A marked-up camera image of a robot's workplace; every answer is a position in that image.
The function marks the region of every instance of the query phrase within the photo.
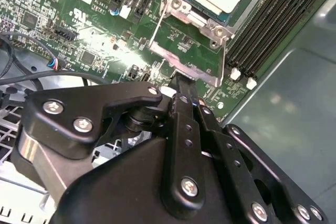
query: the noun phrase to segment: black metal bracket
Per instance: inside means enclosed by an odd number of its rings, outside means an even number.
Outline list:
[[[136,106],[155,106],[162,100],[160,92],[147,82],[46,90],[33,93],[25,104],[21,124],[26,133],[55,152],[70,159],[91,155],[102,132],[102,122],[110,119],[114,130],[121,115]],[[55,101],[63,107],[58,114],[46,112],[43,105]],[[89,132],[74,128],[83,118],[92,124]]]

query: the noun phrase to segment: gray metal panel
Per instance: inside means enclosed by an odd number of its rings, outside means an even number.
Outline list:
[[[336,223],[336,0],[275,65],[226,123],[239,125]]]

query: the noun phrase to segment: hole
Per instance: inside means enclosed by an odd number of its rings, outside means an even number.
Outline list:
[[[185,97],[185,96],[181,96],[180,99],[181,99],[181,101],[183,101],[184,103],[188,103],[188,99],[187,99],[187,97]]]
[[[156,88],[153,88],[153,87],[149,87],[148,88],[148,91],[151,93],[151,94],[158,94],[158,92],[157,92],[157,90],[156,90]]]
[[[240,164],[240,162],[239,162],[239,161],[237,161],[237,160],[235,160],[235,165],[236,165],[237,167],[241,167],[241,164]]]
[[[244,160],[244,163],[247,166],[247,169],[251,172],[252,169],[253,169],[253,163],[252,163],[252,161],[245,155],[245,153],[243,153],[241,151],[239,151],[239,152],[240,152],[240,154],[241,154],[241,156],[242,156],[242,158]]]
[[[191,128],[191,126],[190,126],[189,124],[187,124],[187,125],[185,126],[185,128],[186,128],[188,131],[192,131],[192,130],[193,130],[193,128]]]
[[[8,87],[8,88],[6,89],[6,93],[7,93],[7,94],[16,94],[16,93],[17,93],[17,89],[14,88],[14,87]]]
[[[269,191],[265,183],[259,179],[255,179],[254,183],[256,184],[258,191],[260,192],[260,195],[264,200],[265,204],[266,205],[272,204],[271,192]]]
[[[187,139],[187,140],[185,141],[185,145],[188,146],[188,147],[192,147],[192,146],[193,146],[193,141]]]

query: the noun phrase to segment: black cable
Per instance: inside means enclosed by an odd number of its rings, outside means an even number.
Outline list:
[[[89,73],[77,73],[77,72],[62,70],[62,71],[44,71],[44,72],[39,72],[39,73],[33,73],[28,76],[19,76],[19,77],[14,77],[14,78],[9,78],[9,79],[3,79],[3,80],[0,80],[0,86],[11,84],[11,83],[17,83],[17,82],[22,82],[22,81],[28,81],[28,80],[48,77],[48,76],[78,76],[78,77],[82,77],[85,79],[89,79],[97,84],[110,84],[109,81],[103,78],[94,76]]]
[[[22,65],[22,63],[16,58],[15,54],[13,54],[13,59],[14,59],[14,65],[26,76],[32,74],[32,72],[30,72],[25,66]],[[43,90],[43,86],[42,83],[40,82],[40,80],[38,79],[33,79],[30,80],[33,85],[35,86],[37,91]]]
[[[13,61],[14,61],[14,59],[13,59],[14,47],[7,38],[5,38],[3,36],[0,36],[0,40],[2,40],[6,44],[6,51],[7,51],[8,57],[9,57],[9,60],[6,64],[4,70],[0,73],[0,78],[2,78],[5,74],[8,73],[9,69],[11,68],[11,66],[13,64]]]

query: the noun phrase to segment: green circuit board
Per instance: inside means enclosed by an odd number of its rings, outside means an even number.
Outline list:
[[[147,47],[160,18],[161,0],[152,1],[139,23],[131,21],[132,14],[129,19],[111,15],[109,3],[110,0],[0,0],[0,31],[19,31],[39,39],[65,63],[64,67],[73,71],[95,74],[112,83],[140,81],[147,73],[149,82],[155,86],[167,85],[174,69]],[[55,36],[50,23],[53,27],[75,31],[76,40]],[[16,47],[48,58],[29,40],[20,37],[13,40]],[[192,25],[168,17],[163,20],[155,41],[189,67],[195,66],[212,75],[218,72],[223,48],[211,49],[210,40]],[[130,79],[128,74],[134,66],[136,75]],[[199,97],[214,111],[218,121],[249,91],[227,75],[218,88],[202,80],[196,84]]]

